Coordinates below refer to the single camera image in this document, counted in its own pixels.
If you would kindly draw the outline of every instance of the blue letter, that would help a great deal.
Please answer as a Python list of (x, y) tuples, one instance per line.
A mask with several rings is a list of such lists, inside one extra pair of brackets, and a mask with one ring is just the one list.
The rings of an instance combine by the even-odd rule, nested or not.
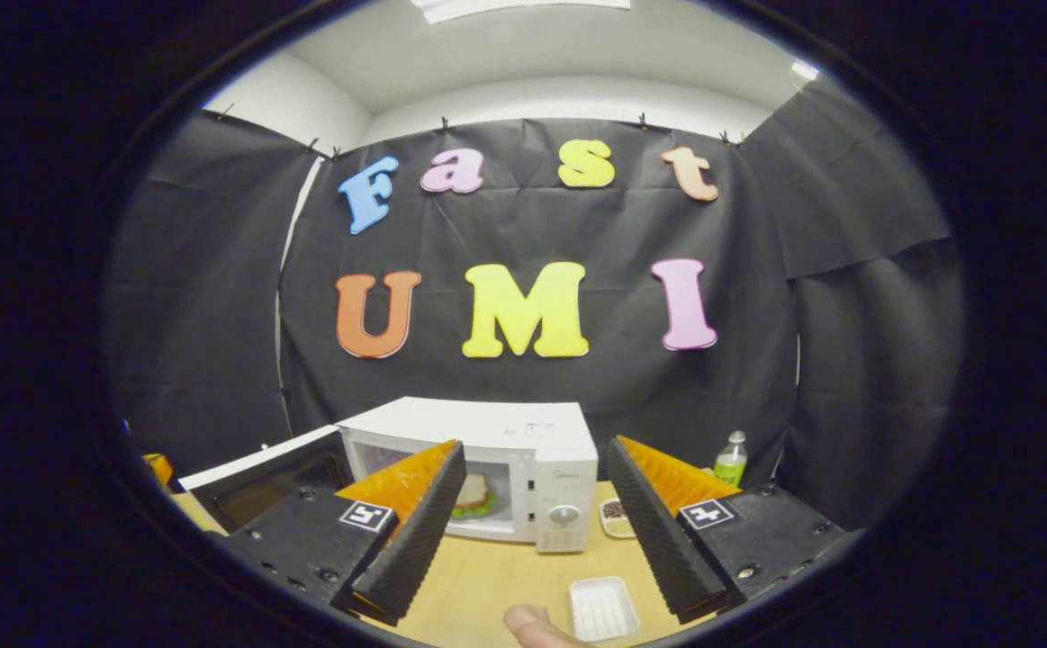
[[(362, 232), (387, 216), (388, 206), (379, 204), (376, 198), (391, 198), (391, 177), (387, 173), (396, 169), (399, 169), (399, 160), (386, 156), (338, 185), (338, 193), (346, 194), (347, 202), (351, 205), (352, 234)], [(371, 181), (372, 176), (376, 178), (374, 183)]]

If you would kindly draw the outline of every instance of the bottle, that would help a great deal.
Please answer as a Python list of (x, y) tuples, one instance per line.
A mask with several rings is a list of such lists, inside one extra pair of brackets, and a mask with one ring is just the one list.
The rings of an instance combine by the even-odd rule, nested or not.
[(722, 448), (716, 459), (714, 474), (725, 483), (738, 487), (742, 478), (742, 468), (747, 468), (747, 448), (742, 447), (747, 435), (740, 430), (735, 430), (728, 440), (729, 446)]

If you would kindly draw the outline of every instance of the ceiling light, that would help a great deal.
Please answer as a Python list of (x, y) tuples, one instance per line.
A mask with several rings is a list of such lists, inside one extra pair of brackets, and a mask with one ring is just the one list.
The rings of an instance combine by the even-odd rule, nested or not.
[(536, 7), (540, 4), (575, 4), (581, 7), (602, 7), (630, 10), (631, 0), (411, 0), (423, 9), (428, 23), (440, 24), (463, 16), (473, 16), (495, 9)]
[(803, 61), (796, 61), (795, 63), (792, 63), (792, 71), (807, 81), (815, 81), (815, 77), (819, 76), (819, 70), (806, 65)]

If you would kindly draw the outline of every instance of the microwave control panel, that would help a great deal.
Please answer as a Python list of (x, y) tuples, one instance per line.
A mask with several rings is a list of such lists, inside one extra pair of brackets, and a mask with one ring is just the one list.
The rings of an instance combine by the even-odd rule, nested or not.
[(535, 545), (540, 553), (586, 549), (597, 469), (597, 459), (536, 463)]

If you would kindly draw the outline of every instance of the black curtain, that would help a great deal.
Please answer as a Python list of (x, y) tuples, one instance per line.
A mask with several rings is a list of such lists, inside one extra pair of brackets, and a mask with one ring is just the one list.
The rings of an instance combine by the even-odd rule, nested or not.
[(290, 439), (275, 291), (314, 156), (238, 118), (195, 116), (152, 161), (115, 240), (105, 349), (120, 415), (182, 476)]
[(781, 483), (841, 524), (868, 526), (914, 483), (958, 405), (966, 295), (942, 185), (826, 80), (808, 83), (741, 151), (799, 311)]
[[(565, 187), (556, 170), (570, 139), (608, 144), (612, 183)], [(720, 189), (716, 201), (686, 196), (660, 158), (681, 144), (710, 160), (705, 173)], [(463, 196), (422, 189), (432, 156), (458, 148), (484, 153), (482, 187)], [(387, 155), (400, 164), (384, 201), (389, 214), (351, 234), (338, 185)], [(745, 484), (762, 483), (779, 457), (795, 397), (795, 296), (779, 250), (744, 158), (690, 132), (644, 132), (599, 119), (511, 119), (352, 151), (318, 173), (280, 285), (292, 424), (296, 432), (313, 429), (403, 395), (577, 401), (601, 446), (621, 433), (700, 466), (713, 463), (730, 432), (747, 430)], [(707, 266), (699, 284), (719, 336), (712, 348), (664, 349), (666, 296), (650, 269), (675, 258)], [(504, 264), (526, 294), (547, 264), (561, 261), (586, 270), (578, 303), (585, 356), (539, 357), (532, 349), (522, 356), (508, 349), (494, 358), (463, 356), (471, 333), (469, 267)], [(413, 292), (407, 343), (382, 360), (351, 356), (335, 337), (335, 282), (343, 274), (375, 276), (363, 320), (367, 332), (379, 333), (387, 327), (382, 276), (402, 270), (423, 275)]]

